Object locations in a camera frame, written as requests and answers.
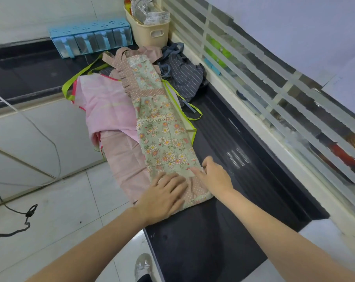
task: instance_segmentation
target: black pants leg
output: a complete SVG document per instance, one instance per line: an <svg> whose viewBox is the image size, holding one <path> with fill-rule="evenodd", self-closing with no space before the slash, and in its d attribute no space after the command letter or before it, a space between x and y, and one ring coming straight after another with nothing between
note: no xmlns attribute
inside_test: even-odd
<svg viewBox="0 0 355 282"><path fill-rule="evenodd" d="M137 282L153 282L150 274L143 275Z"/></svg>

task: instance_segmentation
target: white cable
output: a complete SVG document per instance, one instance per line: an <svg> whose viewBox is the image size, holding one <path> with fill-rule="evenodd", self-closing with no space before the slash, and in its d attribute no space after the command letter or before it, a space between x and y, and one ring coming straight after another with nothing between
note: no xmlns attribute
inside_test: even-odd
<svg viewBox="0 0 355 282"><path fill-rule="evenodd" d="M61 175L61 161L60 161L60 155L58 153L57 150L57 146L56 144L49 138L47 137L41 130L39 130L39 128L21 111L19 111L17 108L15 108L13 105L11 105L10 103L8 103L5 99L3 99L0 96L0 100L3 101L6 105L8 105L10 108L12 108L14 111L16 111L17 113L20 113L26 120L29 121L30 124L32 124L34 126L34 128L36 128L36 130L43 136L45 137L49 142L51 142L51 144L53 144L55 150L56 150L56 155L57 155L57 159L58 159L58 175L56 176L56 179L48 182L48 183L44 183L43 185L38 185L38 186L32 186L32 185L22 185L22 184L12 184L12 183L4 183L4 182L0 182L0 184L4 184L4 185L17 185L17 186L26 186L26 187L43 187L46 185L49 185L53 182L56 182L57 180L59 180L59 177Z"/></svg>

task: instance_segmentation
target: blue spice rack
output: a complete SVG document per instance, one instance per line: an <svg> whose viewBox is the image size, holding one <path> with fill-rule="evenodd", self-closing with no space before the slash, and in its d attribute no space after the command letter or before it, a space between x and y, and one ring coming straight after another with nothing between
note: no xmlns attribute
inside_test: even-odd
<svg viewBox="0 0 355 282"><path fill-rule="evenodd" d="M130 25L124 18L51 28L49 35L62 58L133 44Z"/></svg>

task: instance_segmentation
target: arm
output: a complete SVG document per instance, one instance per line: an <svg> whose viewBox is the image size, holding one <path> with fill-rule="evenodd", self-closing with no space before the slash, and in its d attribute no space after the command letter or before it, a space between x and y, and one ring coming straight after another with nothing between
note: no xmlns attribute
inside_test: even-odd
<svg viewBox="0 0 355 282"><path fill-rule="evenodd" d="M192 172L244 224L286 281L355 282L355 273L234 190L230 176L211 156L202 165L206 173Z"/></svg>
<svg viewBox="0 0 355 282"><path fill-rule="evenodd" d="M28 282L93 282L140 230L175 213L184 203L185 178L160 173L133 206L28 279Z"/></svg>

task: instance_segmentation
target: polka dot fabric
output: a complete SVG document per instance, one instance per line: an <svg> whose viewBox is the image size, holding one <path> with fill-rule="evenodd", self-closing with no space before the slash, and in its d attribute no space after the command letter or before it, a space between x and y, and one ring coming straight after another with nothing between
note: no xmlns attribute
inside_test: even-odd
<svg viewBox="0 0 355 282"><path fill-rule="evenodd" d="M175 108L170 108L170 106L172 105L169 102L168 98L165 96L166 93L164 88L140 89L139 83L137 82L136 76L134 75L134 74L137 75L137 71L130 66L128 61L128 58L132 58L131 62L134 66L134 64L137 61L137 57L133 57L133 56L136 56L138 54L139 52L137 51L134 52L129 48L120 48L116 52L116 56L111 56L110 59L108 59L108 57L103 57L103 60L108 64L110 64L111 66L115 67L116 70L118 71L122 79L122 84L123 87L125 88L125 91L128 93L128 95L131 96L133 100L133 104L136 109L137 120L139 121L143 119L152 119L156 114L158 117L165 117L167 119L170 119L170 122L167 123L168 125L167 128L175 132L175 134L172 132L170 133L171 140L174 141L176 146L178 146L179 143L183 144L183 147L178 152L176 162L169 161L168 164L161 163L158 166L148 165L147 162L145 162L147 166L147 170L150 174L150 181L152 181L152 179L156 177L159 171L166 171L168 173L176 172L186 177L189 185L186 191L184 192L184 194L182 195L182 198L184 199L184 205L182 209L204 202L212 198L213 195L205 188L205 186L203 186L200 180L196 178L194 174L189 170L190 166L194 166L194 165L199 166L199 161L194 153L190 141L181 140L181 138L183 139L189 138L188 134L184 129L181 130L175 129L175 125L180 126L180 123L178 122L175 123L175 119L176 121L178 121L179 116ZM147 61L148 61L147 66L150 64L150 66L153 67L148 59ZM154 73L153 72L150 73L150 79L147 78L145 80L155 81ZM137 127L137 130L139 128L142 128L142 132L138 131L138 134L143 135L144 134L143 129L145 128L145 126L140 124L139 127ZM161 145L163 144L163 141L161 141L161 144L159 144L160 142L157 140L159 140L159 138L162 138L164 134L159 135L158 129L156 129L156 131L154 132L152 129L152 125L150 126L149 129L150 129L150 133L155 133L155 136L153 138L155 138L156 148L157 149L160 148ZM143 140L144 138L142 137L140 139L140 146L143 155L145 155L146 152L150 152L150 147L151 147L149 143L150 139L148 139L148 142L144 142Z"/></svg>

